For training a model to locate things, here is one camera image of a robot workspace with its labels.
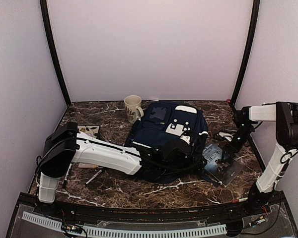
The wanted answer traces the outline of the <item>red white pen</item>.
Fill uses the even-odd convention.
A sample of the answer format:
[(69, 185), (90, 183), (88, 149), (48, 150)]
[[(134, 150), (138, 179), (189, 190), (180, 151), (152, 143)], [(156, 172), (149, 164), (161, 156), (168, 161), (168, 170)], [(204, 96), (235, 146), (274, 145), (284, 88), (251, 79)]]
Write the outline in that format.
[(240, 199), (236, 199), (236, 200), (233, 200), (232, 203), (239, 203), (239, 202), (244, 202), (244, 201), (247, 201), (247, 197), (246, 198), (240, 198)]

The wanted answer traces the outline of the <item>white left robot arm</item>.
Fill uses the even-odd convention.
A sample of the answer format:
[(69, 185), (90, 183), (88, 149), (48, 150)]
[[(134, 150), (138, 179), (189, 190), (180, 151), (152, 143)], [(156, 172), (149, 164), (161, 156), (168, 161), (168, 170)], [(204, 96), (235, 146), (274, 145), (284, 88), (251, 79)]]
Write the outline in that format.
[(169, 139), (162, 146), (138, 150), (105, 142), (79, 131), (78, 124), (68, 122), (45, 140), (43, 157), (39, 158), (36, 174), (40, 176), (38, 199), (49, 216), (60, 212), (54, 201), (59, 179), (71, 163), (86, 163), (121, 171), (141, 180), (170, 183), (182, 174), (199, 174), (208, 132), (191, 130)]

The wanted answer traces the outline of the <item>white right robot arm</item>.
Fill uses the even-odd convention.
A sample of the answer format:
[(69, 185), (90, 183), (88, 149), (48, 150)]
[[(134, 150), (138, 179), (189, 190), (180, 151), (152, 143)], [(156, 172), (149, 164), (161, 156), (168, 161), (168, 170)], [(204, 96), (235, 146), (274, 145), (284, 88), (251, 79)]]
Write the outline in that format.
[(298, 154), (298, 103), (277, 101), (259, 106), (246, 106), (233, 111), (237, 132), (222, 148), (220, 162), (230, 163), (262, 123), (275, 128), (273, 135), (265, 135), (271, 147), (269, 159), (264, 159), (265, 169), (249, 190), (243, 210), (254, 215), (276, 194), (276, 185)]

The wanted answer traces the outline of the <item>navy blue student backpack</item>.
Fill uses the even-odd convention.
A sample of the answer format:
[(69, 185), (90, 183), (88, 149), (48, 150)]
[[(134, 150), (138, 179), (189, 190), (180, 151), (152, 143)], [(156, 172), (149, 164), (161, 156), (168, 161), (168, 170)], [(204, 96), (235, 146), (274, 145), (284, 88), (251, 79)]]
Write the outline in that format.
[(166, 184), (185, 175), (163, 176), (160, 169), (150, 164), (149, 150), (179, 138), (187, 131), (205, 131), (207, 139), (208, 125), (202, 110), (179, 102), (159, 101), (149, 104), (144, 116), (133, 124), (125, 142), (126, 147), (136, 148), (142, 157), (141, 168), (135, 176), (141, 180)]

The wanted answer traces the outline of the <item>dark blue hardcover book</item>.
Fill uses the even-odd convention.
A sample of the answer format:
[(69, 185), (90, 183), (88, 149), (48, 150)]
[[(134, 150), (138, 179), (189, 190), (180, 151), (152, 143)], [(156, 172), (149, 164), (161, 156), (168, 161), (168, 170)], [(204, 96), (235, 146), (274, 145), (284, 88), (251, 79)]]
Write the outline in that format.
[(224, 187), (227, 187), (245, 166), (243, 162), (227, 159), (227, 156), (222, 160), (222, 149), (213, 143), (205, 146), (203, 157), (207, 161), (204, 170)]

